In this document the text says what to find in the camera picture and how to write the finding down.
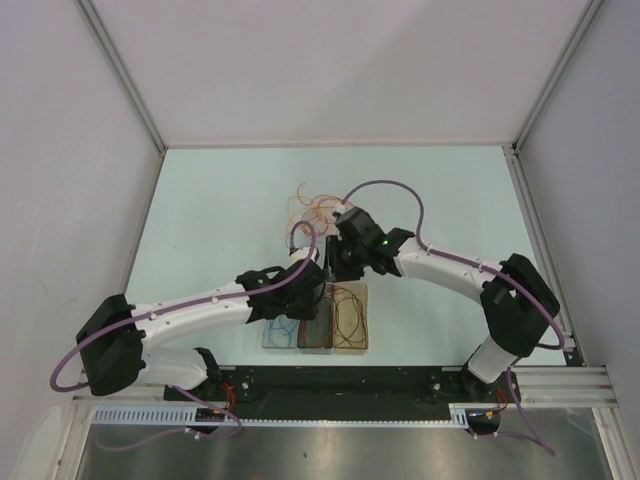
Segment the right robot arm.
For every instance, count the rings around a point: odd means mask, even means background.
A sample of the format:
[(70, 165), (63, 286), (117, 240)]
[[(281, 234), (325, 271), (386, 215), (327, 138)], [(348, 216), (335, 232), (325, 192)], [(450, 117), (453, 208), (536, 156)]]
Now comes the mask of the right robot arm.
[(405, 229), (388, 232), (359, 207), (338, 207), (337, 233), (327, 237), (325, 267), (337, 282), (359, 280), (369, 268), (434, 283), (478, 303), (488, 337), (460, 372), (463, 393), (473, 401), (493, 394), (501, 375), (542, 346), (555, 326), (560, 304), (532, 262), (512, 254), (500, 262), (484, 262), (423, 246)]

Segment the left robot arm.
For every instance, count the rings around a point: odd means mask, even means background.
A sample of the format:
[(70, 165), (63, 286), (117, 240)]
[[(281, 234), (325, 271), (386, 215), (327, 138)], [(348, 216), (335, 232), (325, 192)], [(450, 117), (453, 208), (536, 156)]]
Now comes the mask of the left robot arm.
[(166, 348), (166, 343), (218, 326), (245, 325), (281, 315), (311, 320), (325, 274), (315, 261), (288, 268), (250, 270), (201, 297), (156, 304), (106, 298), (76, 335), (87, 386), (96, 397), (136, 382), (177, 385), (197, 398), (221, 387), (213, 355), (205, 348)]

